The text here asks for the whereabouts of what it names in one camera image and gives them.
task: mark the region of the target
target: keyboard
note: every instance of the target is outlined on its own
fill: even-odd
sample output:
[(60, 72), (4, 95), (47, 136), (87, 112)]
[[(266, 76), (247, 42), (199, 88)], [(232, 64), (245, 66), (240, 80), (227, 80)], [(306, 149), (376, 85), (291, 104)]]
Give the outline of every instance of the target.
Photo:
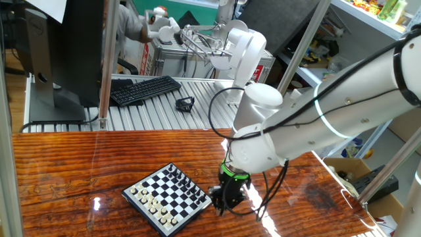
[(169, 76), (161, 76), (111, 91), (111, 98), (120, 106), (178, 90), (182, 85)]

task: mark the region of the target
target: monitor stand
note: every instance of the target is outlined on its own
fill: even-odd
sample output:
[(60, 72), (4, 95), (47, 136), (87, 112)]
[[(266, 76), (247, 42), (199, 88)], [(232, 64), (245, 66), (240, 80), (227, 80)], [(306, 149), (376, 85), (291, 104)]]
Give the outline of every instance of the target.
[(61, 88), (53, 89), (53, 106), (40, 100), (42, 95), (36, 90), (36, 84), (31, 83), (30, 92), (30, 122), (62, 122), (84, 121), (85, 109), (80, 105), (79, 97)]
[(64, 88), (53, 88), (47, 16), (26, 9), (28, 37), (35, 83), (31, 83), (30, 122), (84, 121), (79, 97)]

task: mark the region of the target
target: wooden table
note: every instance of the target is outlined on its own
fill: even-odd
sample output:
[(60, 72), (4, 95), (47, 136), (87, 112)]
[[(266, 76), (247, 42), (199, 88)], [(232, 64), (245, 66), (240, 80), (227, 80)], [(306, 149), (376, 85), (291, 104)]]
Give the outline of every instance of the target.
[[(211, 130), (16, 134), (13, 141), (26, 236), (158, 236), (121, 191), (169, 162), (208, 190), (224, 157)], [(279, 171), (267, 172), (270, 183)], [(260, 205), (262, 175), (252, 179), (251, 201), (236, 211)], [(291, 162), (262, 222), (214, 213), (208, 207), (177, 236), (356, 236), (378, 228), (311, 153)]]

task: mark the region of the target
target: plastic bottle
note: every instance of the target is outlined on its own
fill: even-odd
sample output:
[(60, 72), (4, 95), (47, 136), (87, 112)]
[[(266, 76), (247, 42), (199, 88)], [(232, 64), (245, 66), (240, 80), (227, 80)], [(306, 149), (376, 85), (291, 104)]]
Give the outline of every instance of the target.
[(396, 24), (407, 4), (408, 3), (405, 0), (398, 0), (392, 11), (389, 13), (389, 16), (386, 18), (386, 21), (392, 24)]
[(389, 13), (396, 5), (397, 1), (398, 0), (387, 0), (383, 9), (380, 11), (379, 15), (377, 15), (377, 18), (379, 18), (380, 20), (386, 20), (386, 18), (389, 16)]

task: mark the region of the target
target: cable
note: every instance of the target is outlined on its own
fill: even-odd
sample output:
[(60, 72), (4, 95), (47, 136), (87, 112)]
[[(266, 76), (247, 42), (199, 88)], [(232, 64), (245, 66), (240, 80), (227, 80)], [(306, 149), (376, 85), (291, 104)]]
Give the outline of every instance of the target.
[(49, 124), (54, 124), (54, 125), (56, 125), (56, 124), (84, 125), (84, 124), (89, 124), (89, 123), (97, 120), (98, 117), (99, 117), (99, 115), (95, 116), (95, 118), (93, 118), (89, 121), (83, 121), (83, 122), (74, 122), (74, 121), (29, 122), (29, 123), (25, 124), (24, 126), (22, 126), (22, 128), (20, 128), (19, 132), (22, 133), (25, 128), (27, 128), (29, 126), (32, 126), (32, 125), (49, 125)]
[(234, 3), (234, 11), (232, 13), (231, 20), (235, 20), (235, 10), (237, 9), (237, 4), (238, 4), (238, 0), (235, 0), (235, 3)]
[[(263, 208), (263, 207), (265, 207), (265, 206), (267, 206), (268, 204), (269, 204), (269, 201), (270, 200), (272, 200), (272, 198), (276, 195), (276, 192), (279, 190), (279, 187), (282, 185), (282, 182), (284, 181), (284, 179), (285, 179), (285, 176), (286, 176), (286, 171), (287, 171), (287, 169), (288, 169), (288, 166), (289, 166), (289, 161), (288, 160), (286, 160), (285, 161), (285, 164), (284, 164), (284, 167), (282, 167), (282, 170), (281, 170), (281, 172), (279, 173), (279, 175), (278, 175), (278, 177), (276, 178), (276, 180), (275, 180), (275, 182), (273, 183), (273, 185), (272, 185), (272, 187), (269, 189), (269, 191), (268, 192), (266, 192), (266, 195), (264, 196), (264, 198), (262, 199), (262, 203), (260, 204), (260, 206), (256, 209), (256, 210), (252, 210), (252, 211), (249, 211), (249, 212), (246, 212), (246, 213), (237, 213), (237, 212), (235, 212), (235, 211), (233, 211), (232, 210), (232, 208), (231, 207), (229, 207), (228, 206), (228, 204), (227, 204), (227, 202), (226, 202), (226, 189), (227, 189), (227, 187), (228, 187), (228, 184), (234, 179), (234, 177), (237, 175), (237, 174), (234, 174), (233, 176), (231, 176), (230, 177), (230, 179), (227, 181), (227, 183), (226, 183), (226, 185), (225, 185), (225, 187), (224, 187), (224, 190), (222, 191), (222, 202), (224, 203), (224, 206), (225, 206), (225, 209), (227, 209), (229, 212), (231, 212), (232, 214), (234, 214), (234, 215), (238, 215), (238, 216), (245, 216), (245, 215), (250, 215), (250, 214), (253, 214), (253, 213), (255, 213), (256, 211), (257, 211), (257, 214), (259, 214), (259, 211)], [(276, 187), (276, 192), (274, 192), (273, 193), (273, 195), (272, 196), (270, 196), (270, 198), (268, 198), (268, 196), (270, 195), (270, 193), (272, 192), (272, 190), (274, 189), (274, 187), (276, 186), (276, 185), (278, 185), (277, 187)]]
[[(244, 90), (244, 89), (243, 89), (243, 88), (225, 88), (225, 89), (223, 89), (223, 90), (220, 90), (218, 93), (216, 93), (216, 94), (214, 95), (214, 97), (211, 99), (211, 101), (210, 101), (210, 103), (209, 103), (209, 114), (211, 113), (212, 104), (213, 104), (214, 99), (215, 99), (218, 95), (220, 95), (222, 92), (227, 91), (227, 90)], [(357, 105), (357, 104), (359, 104), (359, 103), (362, 103), (362, 102), (365, 102), (365, 101), (369, 101), (369, 100), (371, 100), (371, 99), (375, 99), (375, 98), (377, 98), (377, 97), (380, 97), (380, 96), (382, 96), (382, 95), (385, 95), (385, 94), (387, 94), (387, 93), (391, 93), (391, 92), (394, 92), (394, 91), (397, 91), (397, 90), (399, 90), (399, 89), (389, 90), (389, 91), (386, 91), (386, 92), (380, 93), (380, 94), (378, 94), (378, 95), (375, 95), (375, 96), (372, 96), (372, 97), (369, 97), (369, 98), (362, 99), (362, 100), (360, 100), (360, 101), (354, 102), (354, 103), (352, 103), (352, 104), (350, 104), (350, 105), (342, 105), (342, 106), (339, 106), (339, 107), (337, 107), (337, 108), (335, 108), (335, 109), (331, 109), (331, 110), (329, 110), (329, 111), (326, 111), (326, 112), (325, 112), (325, 113), (323, 113), (322, 115), (318, 116), (317, 118), (315, 118), (315, 119), (313, 119), (313, 120), (311, 120), (311, 121), (309, 121), (309, 122), (302, 122), (302, 123), (295, 123), (295, 124), (285, 124), (285, 125), (282, 125), (282, 126), (280, 126), (280, 127), (288, 127), (288, 126), (297, 126), (297, 125), (308, 125), (308, 124), (312, 124), (312, 123), (316, 122), (318, 119), (320, 119), (321, 117), (326, 116), (327, 114), (329, 114), (329, 113), (331, 113), (331, 112), (334, 112), (334, 111), (336, 111), (336, 110), (338, 110), (338, 109), (342, 109), (342, 108), (345, 108), (345, 107), (348, 107), (348, 106)], [(246, 134), (246, 135), (244, 135), (244, 136), (242, 136), (242, 137), (239, 137), (239, 138), (232, 138), (232, 137), (229, 137), (229, 136), (225, 136), (225, 135), (221, 134), (220, 132), (218, 132), (218, 131), (216, 130), (216, 128), (214, 127), (214, 125), (213, 125), (213, 123), (212, 123), (212, 120), (211, 120), (211, 118), (210, 118), (209, 116), (208, 116), (208, 119), (209, 119), (209, 124), (210, 124), (210, 127), (212, 128), (212, 130), (213, 130), (213, 131), (214, 131), (214, 132), (215, 132), (218, 136), (220, 136), (220, 137), (222, 137), (222, 138), (226, 138), (226, 139), (229, 139), (229, 140), (233, 140), (233, 141), (235, 141), (235, 140), (245, 140), (245, 139), (248, 139), (248, 138), (255, 138), (255, 137), (257, 137), (257, 136), (260, 136), (260, 131), (259, 131), (259, 132), (253, 132), (253, 133), (250, 133), (250, 134)]]
[(195, 54), (195, 68), (193, 69), (193, 75), (191, 75), (192, 78), (196, 75), (196, 68), (197, 68), (197, 54)]
[(20, 4), (20, 3), (22, 3), (22, 2), (17, 2), (17, 3), (13, 3), (8, 9), (7, 9), (7, 11), (6, 11), (6, 18), (7, 18), (7, 24), (9, 25), (9, 30), (10, 30), (10, 37), (11, 37), (11, 50), (12, 50), (12, 54), (13, 54), (13, 56), (16, 58), (16, 59), (18, 59), (19, 61), (20, 61), (20, 59), (19, 59), (19, 57), (17, 57), (15, 54), (14, 54), (14, 51), (13, 51), (13, 49), (16, 49), (16, 44), (15, 44), (15, 42), (14, 42), (14, 34), (13, 34), (13, 27), (12, 27), (12, 22), (11, 22), (11, 20), (10, 20), (10, 18), (9, 18), (9, 13), (12, 11), (12, 8), (16, 5), (16, 4)]

